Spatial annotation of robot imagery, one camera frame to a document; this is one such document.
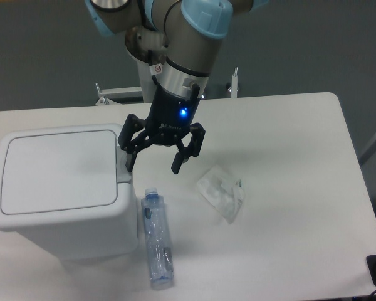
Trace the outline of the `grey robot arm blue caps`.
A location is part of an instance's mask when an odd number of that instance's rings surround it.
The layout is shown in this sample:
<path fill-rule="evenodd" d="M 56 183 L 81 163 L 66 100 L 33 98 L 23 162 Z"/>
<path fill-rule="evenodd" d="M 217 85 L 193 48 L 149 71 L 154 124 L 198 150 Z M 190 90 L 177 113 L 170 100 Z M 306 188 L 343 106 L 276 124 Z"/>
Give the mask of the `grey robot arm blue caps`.
<path fill-rule="evenodd" d="M 128 52 L 148 69 L 153 95 L 147 118 L 127 116 L 118 137 L 132 171 L 137 154 L 151 145 L 176 146 L 172 163 L 199 155 L 205 136 L 194 122 L 216 56 L 232 18 L 264 5 L 263 1 L 87 1 L 98 31 L 125 33 Z"/>

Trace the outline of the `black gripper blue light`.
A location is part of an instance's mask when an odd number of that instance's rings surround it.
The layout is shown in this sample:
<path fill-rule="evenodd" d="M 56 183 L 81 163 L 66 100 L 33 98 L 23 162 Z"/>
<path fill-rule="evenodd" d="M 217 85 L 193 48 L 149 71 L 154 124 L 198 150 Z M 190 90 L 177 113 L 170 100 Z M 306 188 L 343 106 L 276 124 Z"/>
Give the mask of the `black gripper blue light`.
<path fill-rule="evenodd" d="M 128 114 L 118 136 L 121 150 L 127 153 L 128 172 L 133 171 L 137 154 L 151 145 L 177 146 L 179 151 L 171 166 L 174 174 L 179 173 L 190 157 L 200 154 L 206 131 L 200 123 L 192 122 L 200 101 L 199 92 L 200 86 L 194 84 L 189 96 L 181 98 L 158 85 L 146 119 Z M 188 134 L 191 140 L 185 146 L 182 139 Z"/>

